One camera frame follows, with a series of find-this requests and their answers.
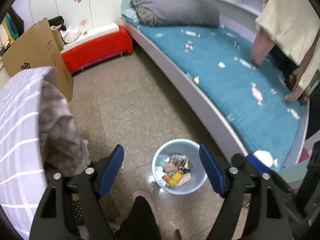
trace white plastic bag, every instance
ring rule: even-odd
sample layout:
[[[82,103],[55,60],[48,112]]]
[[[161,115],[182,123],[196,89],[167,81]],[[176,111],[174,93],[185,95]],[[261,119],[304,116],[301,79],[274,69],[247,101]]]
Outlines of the white plastic bag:
[[[74,29],[72,26],[67,26],[67,29],[65,32],[64,31],[60,31],[60,32],[65,43],[72,43],[76,41],[81,34],[80,30]]]

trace polka dot fabric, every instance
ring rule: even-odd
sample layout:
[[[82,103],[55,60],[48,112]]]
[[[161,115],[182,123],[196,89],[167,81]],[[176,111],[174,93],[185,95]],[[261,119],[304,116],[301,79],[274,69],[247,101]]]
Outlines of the polka dot fabric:
[[[119,210],[110,195],[105,195],[102,199],[99,200],[100,206],[107,220],[111,223],[116,223],[115,218],[120,216]],[[73,207],[75,210],[76,221],[78,226],[84,225],[84,218],[81,211],[80,201],[74,200]]]

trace trash can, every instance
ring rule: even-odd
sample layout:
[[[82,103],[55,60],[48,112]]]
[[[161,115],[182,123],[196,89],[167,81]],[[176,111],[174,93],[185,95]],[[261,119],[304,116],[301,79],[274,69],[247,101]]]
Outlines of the trash can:
[[[207,179],[207,174],[199,157],[200,145],[188,139],[175,139],[162,145],[156,152],[152,161],[152,173],[157,184],[165,191],[176,194],[185,195],[199,189]],[[189,158],[189,168],[191,180],[179,187],[168,187],[163,184],[156,176],[156,162],[161,161],[172,154],[181,154]]]

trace person's leg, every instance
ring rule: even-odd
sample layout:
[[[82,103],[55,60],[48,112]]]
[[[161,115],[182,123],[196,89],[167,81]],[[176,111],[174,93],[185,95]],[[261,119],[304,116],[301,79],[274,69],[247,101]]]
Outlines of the person's leg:
[[[260,29],[251,49],[252,61],[256,65],[260,66],[274,45],[275,42],[271,40],[262,29]]]
[[[155,208],[151,198],[144,192],[135,192],[133,197],[135,201],[130,214],[115,233],[117,239],[161,240],[157,220],[154,216]]]

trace cardboard box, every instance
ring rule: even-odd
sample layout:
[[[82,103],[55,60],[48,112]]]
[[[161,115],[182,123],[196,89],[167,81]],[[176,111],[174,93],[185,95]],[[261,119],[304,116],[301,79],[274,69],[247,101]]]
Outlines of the cardboard box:
[[[61,36],[60,29],[53,31],[52,34],[53,34],[54,40],[57,43],[59,51],[62,51],[64,48],[64,42]]]
[[[57,89],[68,101],[72,99],[73,78],[64,63],[48,19],[34,24],[5,52],[2,57],[10,77],[26,68],[55,66],[57,68]]]

